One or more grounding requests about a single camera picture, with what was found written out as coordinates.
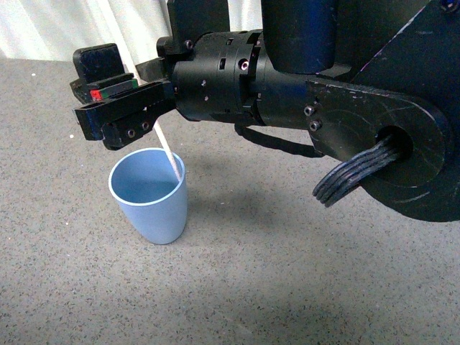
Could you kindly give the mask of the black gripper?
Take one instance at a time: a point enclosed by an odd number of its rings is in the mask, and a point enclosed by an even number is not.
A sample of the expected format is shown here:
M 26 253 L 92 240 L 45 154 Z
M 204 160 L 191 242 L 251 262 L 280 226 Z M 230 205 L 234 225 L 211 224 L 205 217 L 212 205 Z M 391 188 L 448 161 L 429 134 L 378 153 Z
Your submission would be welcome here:
M 189 53 L 136 65 L 151 82 L 141 86 L 125 72 L 115 43 L 77 49 L 71 90 L 79 101 L 96 101 L 74 110 L 84 137 L 120 150 L 175 107 L 189 121 L 261 122 L 250 87 L 261 49 L 260 30 L 205 34 Z

